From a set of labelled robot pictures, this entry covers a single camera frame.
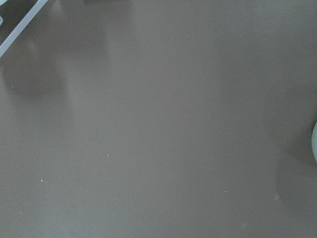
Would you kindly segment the green bowl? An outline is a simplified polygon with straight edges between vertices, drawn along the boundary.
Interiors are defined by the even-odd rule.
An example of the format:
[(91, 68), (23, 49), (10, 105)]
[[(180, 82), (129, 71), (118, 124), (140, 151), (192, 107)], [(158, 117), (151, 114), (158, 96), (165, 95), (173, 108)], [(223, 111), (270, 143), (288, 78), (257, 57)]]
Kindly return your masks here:
[(312, 132), (312, 152), (314, 159), (317, 162), (317, 123), (315, 123)]

